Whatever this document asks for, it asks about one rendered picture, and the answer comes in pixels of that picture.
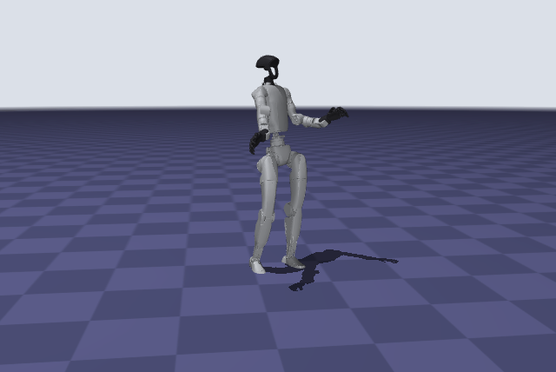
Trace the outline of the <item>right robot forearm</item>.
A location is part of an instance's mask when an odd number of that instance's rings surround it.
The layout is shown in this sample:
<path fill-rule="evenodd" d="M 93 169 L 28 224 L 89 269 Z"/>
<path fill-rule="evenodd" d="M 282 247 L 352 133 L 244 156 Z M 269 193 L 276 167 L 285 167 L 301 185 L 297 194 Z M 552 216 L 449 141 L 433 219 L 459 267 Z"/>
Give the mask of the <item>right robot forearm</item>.
<path fill-rule="evenodd" d="M 270 138 L 268 116 L 260 113 L 260 105 L 257 107 L 256 117 L 257 117 L 257 123 L 258 123 L 258 130 L 259 131 L 261 131 L 263 129 L 268 130 L 268 133 L 266 134 L 266 140 L 268 140 Z"/>

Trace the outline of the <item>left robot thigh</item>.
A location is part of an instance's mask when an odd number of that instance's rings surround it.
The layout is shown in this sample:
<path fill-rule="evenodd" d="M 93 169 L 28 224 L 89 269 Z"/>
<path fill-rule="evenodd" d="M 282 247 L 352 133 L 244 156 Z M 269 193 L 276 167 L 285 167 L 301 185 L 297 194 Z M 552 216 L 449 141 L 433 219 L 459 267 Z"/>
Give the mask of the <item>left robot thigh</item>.
<path fill-rule="evenodd" d="M 284 205 L 286 216 L 295 216 L 296 210 L 302 208 L 307 187 L 307 163 L 303 154 L 291 151 L 292 160 L 287 166 L 292 169 L 289 175 L 291 202 Z"/>

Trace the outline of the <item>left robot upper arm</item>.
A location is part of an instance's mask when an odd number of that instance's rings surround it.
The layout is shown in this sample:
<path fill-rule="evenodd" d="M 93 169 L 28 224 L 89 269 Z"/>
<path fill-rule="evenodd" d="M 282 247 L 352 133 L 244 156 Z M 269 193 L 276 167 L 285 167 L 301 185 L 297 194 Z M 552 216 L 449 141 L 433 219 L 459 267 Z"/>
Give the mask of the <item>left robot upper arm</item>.
<path fill-rule="evenodd" d="M 302 124 L 304 115 L 296 113 L 295 105 L 294 105 L 293 100 L 291 98 L 290 91 L 287 88 L 283 88 L 283 89 L 286 91 L 286 96 L 287 96 L 287 100 L 288 100 L 288 116 L 289 116 L 292 124 L 294 124 L 294 125 Z"/>

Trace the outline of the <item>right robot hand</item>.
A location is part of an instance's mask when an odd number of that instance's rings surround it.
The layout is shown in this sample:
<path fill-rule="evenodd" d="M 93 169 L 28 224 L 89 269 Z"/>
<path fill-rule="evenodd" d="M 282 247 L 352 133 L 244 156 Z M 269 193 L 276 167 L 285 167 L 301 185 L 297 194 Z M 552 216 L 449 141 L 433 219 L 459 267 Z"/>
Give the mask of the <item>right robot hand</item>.
<path fill-rule="evenodd" d="M 266 134 L 268 133 L 268 130 L 263 129 L 261 131 L 259 131 L 258 133 L 256 132 L 255 135 L 250 139 L 250 143 L 249 143 L 249 148 L 250 148 L 250 153 L 251 154 L 255 154 L 254 149 L 255 147 L 259 144 L 259 142 L 265 142 L 266 141 Z"/>

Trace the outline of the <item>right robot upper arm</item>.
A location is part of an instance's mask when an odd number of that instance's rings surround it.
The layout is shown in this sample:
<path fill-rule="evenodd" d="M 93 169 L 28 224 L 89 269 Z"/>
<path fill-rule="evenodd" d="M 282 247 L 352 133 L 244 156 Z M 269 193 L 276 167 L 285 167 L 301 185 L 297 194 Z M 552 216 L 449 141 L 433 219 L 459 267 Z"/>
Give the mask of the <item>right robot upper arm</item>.
<path fill-rule="evenodd" d="M 266 97 L 267 96 L 268 96 L 268 93 L 267 93 L 266 89 L 262 86 L 252 92 L 252 97 L 255 100 L 256 109 L 260 105 L 260 113 L 264 114 L 264 115 L 267 115 L 267 116 L 270 116 L 270 107 L 267 106 L 267 104 L 266 104 Z"/>

